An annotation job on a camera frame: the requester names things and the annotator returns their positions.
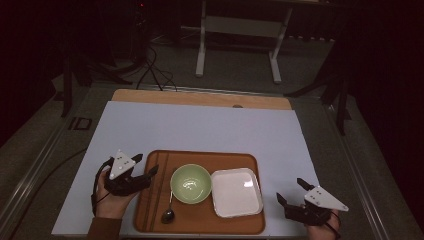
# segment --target metal frame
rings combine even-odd
[[[280,69],[278,67],[277,56],[280,52],[281,44],[292,14],[293,8],[289,7],[285,12],[284,21],[258,21],[248,19],[236,19],[218,16],[208,16],[206,14],[206,0],[202,1],[202,17],[200,22],[200,47],[197,56],[196,76],[202,77],[205,68],[205,35],[208,32],[232,33],[240,35],[271,37],[277,39],[277,44],[273,51],[269,52],[269,61],[272,70],[274,83],[281,83]]]

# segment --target white tabletop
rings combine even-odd
[[[75,176],[56,224],[54,235],[86,235],[93,217],[90,195],[98,168],[121,149],[128,156],[143,153],[133,176],[144,171],[154,150],[248,153],[258,162],[266,221],[258,238],[305,235],[303,224],[284,218],[276,192],[290,204],[303,203],[300,177],[319,185],[309,152],[292,110],[265,110],[188,105],[109,102]],[[145,234],[133,227],[137,197],[123,219],[122,236],[181,237]],[[196,235],[196,237],[228,237]]]

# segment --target white tray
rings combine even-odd
[[[248,168],[220,170],[212,174],[215,212],[223,218],[247,216],[262,211],[262,196],[255,173]]]

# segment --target white table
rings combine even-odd
[[[215,99],[219,107],[211,106],[211,99]],[[144,154],[133,176],[142,174],[145,158],[158,149],[251,154],[258,162],[266,220],[265,230],[254,236],[140,233],[133,227],[135,198],[123,218],[122,236],[263,239],[306,234],[303,224],[285,219],[284,209],[275,194],[279,192],[289,203],[300,204],[305,191],[297,185],[296,178],[318,185],[297,116],[294,111],[287,110],[290,109],[287,99],[120,90],[115,93],[114,100],[133,102],[108,102],[53,235],[84,236],[88,232],[93,217],[90,195],[95,173],[118,149],[128,156]],[[165,104],[169,101],[176,104]],[[209,106],[196,106],[202,102]],[[244,108],[224,107],[234,104]],[[268,109],[249,108],[255,105],[267,105],[264,108]]]

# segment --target wooden board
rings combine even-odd
[[[291,110],[287,98],[264,97],[253,95],[171,92],[171,91],[146,91],[118,89],[112,101],[198,105],[212,107],[244,107],[255,109]]]
[[[152,185],[144,189],[138,199],[135,228],[140,232],[176,234],[259,234],[265,228],[263,211],[256,215],[221,218],[215,213],[212,194],[201,203],[189,205],[173,198],[176,218],[171,224],[162,224],[162,213],[168,208],[172,173],[180,166],[193,163],[208,170],[250,168],[260,179],[256,159],[249,154],[208,153],[185,151],[154,151],[146,160],[146,172],[159,164]]]

